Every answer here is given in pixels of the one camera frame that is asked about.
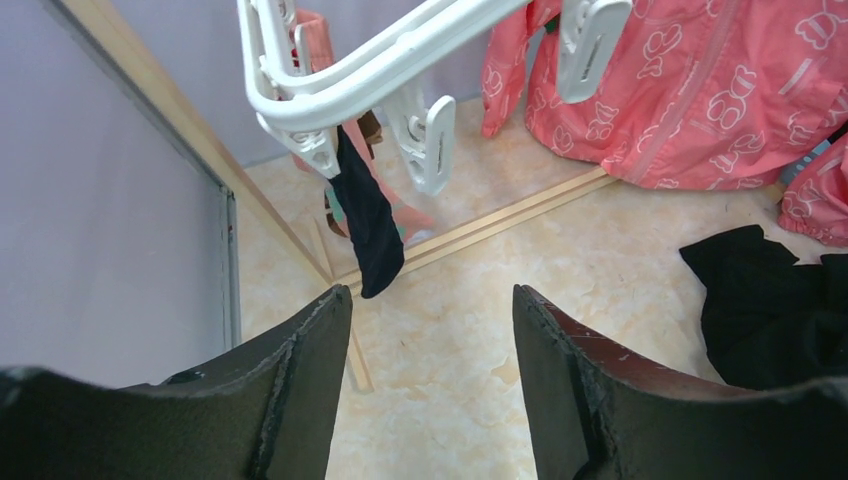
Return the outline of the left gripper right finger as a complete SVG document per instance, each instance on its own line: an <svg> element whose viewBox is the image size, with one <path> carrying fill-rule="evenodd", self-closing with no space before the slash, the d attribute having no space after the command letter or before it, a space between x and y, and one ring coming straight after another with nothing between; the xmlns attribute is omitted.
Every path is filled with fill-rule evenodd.
<svg viewBox="0 0 848 480"><path fill-rule="evenodd" d="M847 382L753 391L649 359L527 285L512 320L541 479L843 479Z"/></svg>

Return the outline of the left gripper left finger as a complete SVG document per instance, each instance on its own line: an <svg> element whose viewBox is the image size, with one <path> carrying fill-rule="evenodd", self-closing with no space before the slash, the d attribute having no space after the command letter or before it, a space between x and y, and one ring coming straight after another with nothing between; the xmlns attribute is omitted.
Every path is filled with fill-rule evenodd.
<svg viewBox="0 0 848 480"><path fill-rule="evenodd" d="M353 302L341 285L158 385L1 372L5 479L321 479Z"/></svg>

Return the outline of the pink sock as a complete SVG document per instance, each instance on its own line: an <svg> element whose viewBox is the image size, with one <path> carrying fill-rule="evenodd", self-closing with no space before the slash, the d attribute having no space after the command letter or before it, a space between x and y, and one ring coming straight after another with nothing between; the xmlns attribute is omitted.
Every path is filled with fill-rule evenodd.
<svg viewBox="0 0 848 480"><path fill-rule="evenodd" d="M302 27L301 33L305 38L312 72L316 73L332 66L335 63L335 56L327 20L319 13L300 8L297 9L296 19L297 24ZM407 205L381 178L377 171L375 155L374 159L371 160L365 139L357 125L357 119L346 121L342 124L342 127L349 139L352 141L357 153L365 161L372 178L378 183L380 191L388 200L391 206L392 217L401 239L404 242L409 242L410 239L418 232L429 230L433 226L434 220L427 214ZM324 191L326 188L330 189L329 198L332 205L338 206L342 209L335 197L332 187L328 183L325 184ZM343 209L342 212L339 212L336 215L336 219L348 235L349 229L347 227L346 215Z"/></svg>

